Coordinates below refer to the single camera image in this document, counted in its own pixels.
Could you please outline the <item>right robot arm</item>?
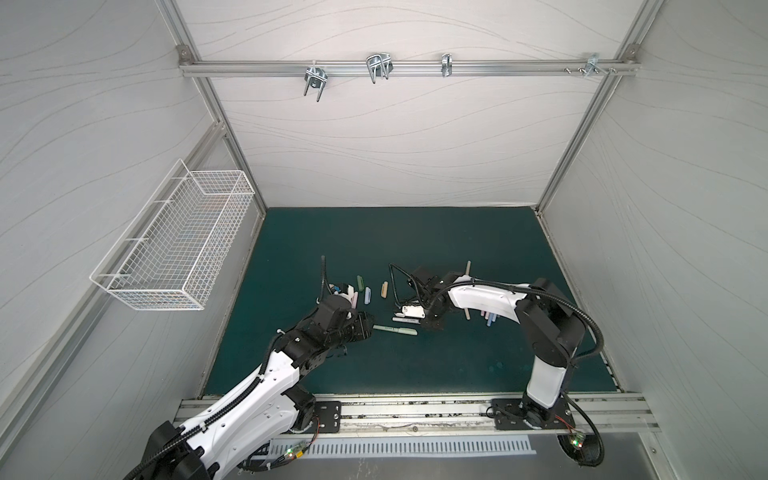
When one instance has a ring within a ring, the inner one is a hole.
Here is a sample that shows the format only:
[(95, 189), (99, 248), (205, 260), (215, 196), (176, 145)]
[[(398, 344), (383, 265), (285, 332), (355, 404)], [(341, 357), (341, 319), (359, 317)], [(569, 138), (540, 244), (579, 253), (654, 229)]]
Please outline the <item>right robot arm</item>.
[(439, 327), (450, 309), (478, 310), (520, 325), (534, 362), (523, 397), (510, 413), (533, 429), (552, 421), (576, 365), (604, 347), (596, 322), (544, 278), (508, 284), (457, 272), (437, 277), (417, 271), (408, 285), (415, 293), (412, 303), (423, 310), (424, 326)]

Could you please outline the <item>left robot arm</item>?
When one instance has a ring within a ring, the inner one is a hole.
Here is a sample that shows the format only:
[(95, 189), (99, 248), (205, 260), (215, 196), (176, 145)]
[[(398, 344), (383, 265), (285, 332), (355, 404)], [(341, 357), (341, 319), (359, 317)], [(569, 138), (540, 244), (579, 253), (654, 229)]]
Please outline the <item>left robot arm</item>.
[(310, 427), (316, 398), (300, 383), (328, 354), (368, 339), (371, 317), (342, 295), (319, 301), (270, 341), (261, 364), (206, 410), (166, 421), (147, 441), (129, 479), (222, 479), (274, 437)]

